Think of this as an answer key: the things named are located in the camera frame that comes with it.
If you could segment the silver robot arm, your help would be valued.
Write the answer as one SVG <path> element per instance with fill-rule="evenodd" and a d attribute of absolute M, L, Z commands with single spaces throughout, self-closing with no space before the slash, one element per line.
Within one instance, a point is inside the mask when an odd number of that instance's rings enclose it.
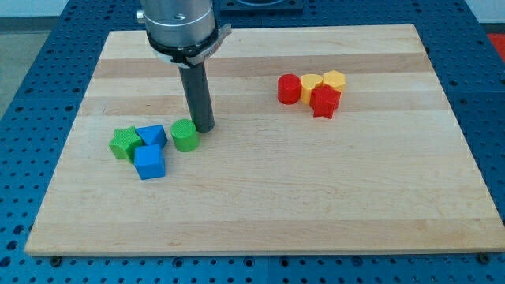
<path fill-rule="evenodd" d="M 155 55 L 180 68 L 210 58 L 232 32 L 219 26 L 212 0 L 141 0 L 137 21 L 146 28 Z"/>

